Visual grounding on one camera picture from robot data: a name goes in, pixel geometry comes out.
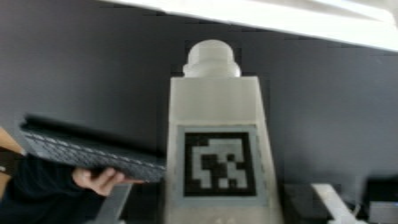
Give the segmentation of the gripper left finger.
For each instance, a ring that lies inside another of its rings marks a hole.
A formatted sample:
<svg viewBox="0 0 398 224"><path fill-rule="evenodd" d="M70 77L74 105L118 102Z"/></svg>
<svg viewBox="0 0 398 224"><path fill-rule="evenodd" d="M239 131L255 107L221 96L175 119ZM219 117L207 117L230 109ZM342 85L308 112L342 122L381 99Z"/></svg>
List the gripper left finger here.
<svg viewBox="0 0 398 224"><path fill-rule="evenodd" d="M162 183L120 184L106 199L95 224L162 224Z"/></svg>

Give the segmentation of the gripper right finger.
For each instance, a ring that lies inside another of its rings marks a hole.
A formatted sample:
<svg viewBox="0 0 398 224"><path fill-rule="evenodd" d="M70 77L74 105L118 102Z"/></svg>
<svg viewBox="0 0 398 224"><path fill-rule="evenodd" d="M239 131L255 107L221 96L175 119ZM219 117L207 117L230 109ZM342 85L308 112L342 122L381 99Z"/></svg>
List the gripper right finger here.
<svg viewBox="0 0 398 224"><path fill-rule="evenodd" d="M368 224L358 219L331 184L287 184L283 205L287 224Z"/></svg>

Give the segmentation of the person's dark sleeved forearm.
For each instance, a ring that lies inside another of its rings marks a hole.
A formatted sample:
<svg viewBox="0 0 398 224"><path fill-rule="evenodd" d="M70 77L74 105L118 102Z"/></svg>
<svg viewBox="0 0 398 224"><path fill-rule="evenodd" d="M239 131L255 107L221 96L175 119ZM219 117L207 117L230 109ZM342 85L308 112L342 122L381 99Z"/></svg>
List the person's dark sleeved forearm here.
<svg viewBox="0 0 398 224"><path fill-rule="evenodd" d="M106 196L77 186L74 170L27 154L0 198L0 224L86 224Z"/></svg>

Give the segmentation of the person's bare hand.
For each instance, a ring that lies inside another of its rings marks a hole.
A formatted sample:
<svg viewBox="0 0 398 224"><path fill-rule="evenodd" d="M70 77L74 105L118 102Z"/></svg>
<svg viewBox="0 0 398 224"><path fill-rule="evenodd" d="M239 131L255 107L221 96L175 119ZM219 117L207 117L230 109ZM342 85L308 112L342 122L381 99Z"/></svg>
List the person's bare hand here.
<svg viewBox="0 0 398 224"><path fill-rule="evenodd" d="M72 177L77 186L84 189L93 190L102 196L111 195L113 189L118 184L145 183L145 180L129 178L114 168L107 168L100 175L95 175L88 169L77 168L74 170Z"/></svg>

